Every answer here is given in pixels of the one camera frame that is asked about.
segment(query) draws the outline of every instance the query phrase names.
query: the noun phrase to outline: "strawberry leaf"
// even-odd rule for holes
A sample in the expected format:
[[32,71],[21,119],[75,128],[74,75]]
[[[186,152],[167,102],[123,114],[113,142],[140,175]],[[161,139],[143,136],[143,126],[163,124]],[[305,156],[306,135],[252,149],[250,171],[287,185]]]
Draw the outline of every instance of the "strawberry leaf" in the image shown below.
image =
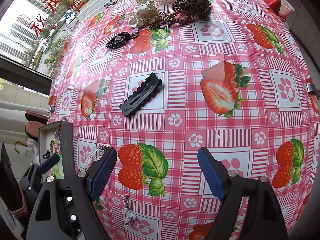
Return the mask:
[[240,91],[236,93],[236,102],[238,102],[241,98]]
[[300,166],[298,166],[298,167],[296,168],[296,170],[294,171],[291,185],[295,184],[295,183],[299,180],[300,175],[301,175],[301,169],[300,169]]
[[151,35],[151,38],[152,38],[154,41],[163,39],[163,37],[161,36],[161,34],[158,33],[158,32],[153,33],[153,34]]
[[233,110],[230,110],[229,112],[226,112],[225,114],[224,114],[224,117],[225,118],[230,118],[230,117],[232,117],[233,116]]
[[240,64],[234,64],[234,66],[236,67],[237,74],[239,76],[243,75],[244,67],[242,67]]
[[156,44],[155,51],[163,50],[163,49],[167,48],[168,46],[169,46],[169,43],[167,42],[166,39],[160,39],[160,40],[158,40],[158,42]]
[[148,195],[149,196],[160,196],[161,194],[163,194],[165,196],[164,190],[165,190],[165,187],[162,183],[162,179],[153,178],[149,184]]

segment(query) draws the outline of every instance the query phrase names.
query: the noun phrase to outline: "wall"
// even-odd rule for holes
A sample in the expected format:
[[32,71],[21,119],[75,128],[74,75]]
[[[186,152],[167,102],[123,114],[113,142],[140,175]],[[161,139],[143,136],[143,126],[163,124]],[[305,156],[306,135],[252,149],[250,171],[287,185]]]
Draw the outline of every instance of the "wall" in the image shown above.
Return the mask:
[[288,15],[287,23],[320,68],[320,31],[300,0],[287,1],[295,9]]

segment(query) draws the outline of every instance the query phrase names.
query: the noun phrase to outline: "paw print pattern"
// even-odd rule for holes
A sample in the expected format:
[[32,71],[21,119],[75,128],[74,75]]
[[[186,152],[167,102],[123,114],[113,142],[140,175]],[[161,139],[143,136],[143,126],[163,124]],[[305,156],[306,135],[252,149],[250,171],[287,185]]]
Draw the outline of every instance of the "paw print pattern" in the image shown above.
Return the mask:
[[186,198],[186,201],[183,203],[186,208],[195,207],[197,205],[197,201],[194,198]]
[[169,125],[174,125],[175,127],[178,127],[182,123],[182,119],[180,117],[180,114],[172,114],[168,118]]
[[140,231],[140,233],[144,236],[150,235],[154,232],[152,228],[150,228],[150,223],[146,220],[140,220],[137,218],[131,228],[135,231]]
[[307,115],[307,112],[303,112],[303,120],[306,122],[308,120],[308,115]]
[[193,45],[188,45],[186,46],[186,49],[185,51],[188,52],[188,53],[192,53],[192,52],[196,52],[196,47],[194,47]]
[[118,64],[118,60],[114,59],[113,61],[110,62],[110,67],[114,67]]
[[294,46],[294,49],[295,49],[297,52],[301,52],[301,50],[299,49],[297,43],[293,42],[292,45]]
[[84,147],[82,148],[82,150],[80,151],[80,155],[81,155],[80,161],[81,161],[82,163],[88,163],[89,160],[91,161],[91,163],[94,162],[94,158],[93,158],[92,155],[91,155],[91,148],[90,148],[90,146],[87,146],[87,147],[84,146]]
[[102,47],[96,55],[96,60],[104,59],[104,57],[107,55],[108,51],[109,51],[109,49],[107,47]]
[[304,183],[305,183],[305,184],[308,184],[308,183],[309,183],[309,181],[310,181],[310,175],[308,175],[308,176],[306,177],[306,179],[305,179]]
[[265,67],[267,65],[266,61],[263,58],[257,58],[257,62],[261,67]]
[[231,163],[228,160],[222,160],[221,162],[228,171],[235,171],[236,173],[239,174],[239,176],[243,177],[243,172],[238,170],[241,167],[241,163],[237,158],[233,158],[231,160]]
[[263,145],[265,143],[265,139],[267,138],[262,131],[260,133],[256,133],[254,137],[254,141],[257,142],[258,145]]
[[55,81],[59,81],[60,80],[60,78],[61,78],[61,70],[56,70],[55,72],[54,72],[54,75],[53,75],[53,80],[55,80]]
[[278,122],[278,115],[276,114],[276,112],[270,112],[269,120],[272,124]]
[[293,200],[296,201],[300,196],[300,193],[297,192],[296,194],[293,195]]
[[248,47],[245,44],[239,44],[238,49],[239,51],[244,51],[244,52],[248,51]]
[[118,199],[118,198],[116,198],[116,197],[113,197],[113,198],[112,198],[112,201],[113,201],[113,203],[114,203],[115,205],[117,205],[117,206],[120,206],[120,205],[121,205],[120,199]]
[[167,219],[174,219],[176,214],[173,211],[164,211],[163,216]]
[[125,232],[124,232],[123,230],[118,230],[118,231],[117,231],[117,234],[118,234],[119,236],[125,236]]
[[128,68],[126,67],[121,68],[119,71],[120,76],[124,76],[127,72],[128,72]]
[[280,96],[283,99],[289,99],[289,101],[292,103],[294,101],[294,98],[296,96],[296,91],[291,87],[291,82],[289,79],[280,78],[280,84],[278,84],[278,88],[282,91],[280,93]]
[[89,33],[82,39],[82,43],[87,43],[91,39],[91,34]]
[[201,35],[205,37],[212,35],[215,38],[219,38],[224,34],[224,30],[220,29],[219,25],[214,23],[203,25],[200,31],[202,32]]
[[102,141],[106,141],[108,134],[106,131],[101,131],[99,137],[101,138]]
[[319,161],[319,153],[320,153],[320,143],[318,143],[318,148],[316,149],[316,162]]
[[181,61],[175,58],[174,60],[169,61],[169,66],[171,66],[172,68],[176,68],[179,67],[180,63]]
[[297,70],[294,66],[291,66],[292,73],[297,74]]
[[113,122],[113,124],[114,124],[115,126],[121,125],[121,123],[122,123],[122,118],[121,118],[119,115],[115,115],[115,117],[113,118],[112,122]]
[[200,144],[203,143],[203,137],[201,135],[192,134],[188,141],[190,142],[191,147],[200,147]]
[[61,103],[61,109],[63,111],[66,111],[68,109],[68,106],[69,106],[69,97],[66,96],[64,99],[63,99],[63,102]]
[[252,8],[250,8],[249,6],[247,6],[245,3],[237,3],[236,6],[243,11],[247,11],[247,12],[252,12]]

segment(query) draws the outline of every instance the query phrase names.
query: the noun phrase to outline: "table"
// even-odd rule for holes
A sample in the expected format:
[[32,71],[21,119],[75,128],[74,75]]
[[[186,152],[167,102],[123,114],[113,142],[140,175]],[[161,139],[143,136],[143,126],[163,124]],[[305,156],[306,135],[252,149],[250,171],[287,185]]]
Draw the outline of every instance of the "table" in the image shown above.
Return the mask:
[[[76,171],[85,169],[95,146],[117,150],[99,211],[112,239],[192,239],[195,225],[214,220],[220,202],[197,163],[202,146],[240,176],[266,176],[287,229],[311,191],[320,125],[297,44],[262,0],[210,3],[209,21],[168,32],[140,30],[152,45],[131,40],[119,49],[105,47],[113,34],[130,31],[135,0],[78,22],[68,37],[52,82],[57,107],[49,122],[73,123]],[[175,10],[173,4],[157,6]],[[119,105],[151,72],[162,79],[162,89],[131,119],[124,117]],[[131,211],[123,209],[125,194]],[[127,227],[130,213],[138,219]]]

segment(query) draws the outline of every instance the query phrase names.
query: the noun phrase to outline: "red writing on window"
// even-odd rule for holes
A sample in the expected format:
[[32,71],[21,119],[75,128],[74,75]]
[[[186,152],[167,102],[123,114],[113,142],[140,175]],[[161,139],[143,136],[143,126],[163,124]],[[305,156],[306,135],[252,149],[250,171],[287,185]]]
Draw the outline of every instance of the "red writing on window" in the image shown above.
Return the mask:
[[50,10],[52,11],[52,13],[54,13],[54,7],[57,7],[57,4],[60,3],[62,0],[57,1],[57,0],[50,0],[50,2],[47,2],[47,0],[44,0],[42,3],[47,2],[47,7],[46,9],[50,8]]
[[45,22],[45,21],[47,20],[47,17],[45,17],[45,19],[43,19],[43,18],[41,17],[41,15],[38,14],[38,16],[36,17],[36,20],[37,20],[39,23],[42,24],[42,27],[44,27],[44,23],[43,23],[43,22]]
[[32,27],[31,27],[31,29],[34,28],[37,37],[39,37],[38,31],[41,32],[41,33],[43,33],[43,30],[41,30],[41,29],[39,28],[39,26],[40,26],[40,24],[36,25],[36,22],[33,22],[33,25],[32,25]]

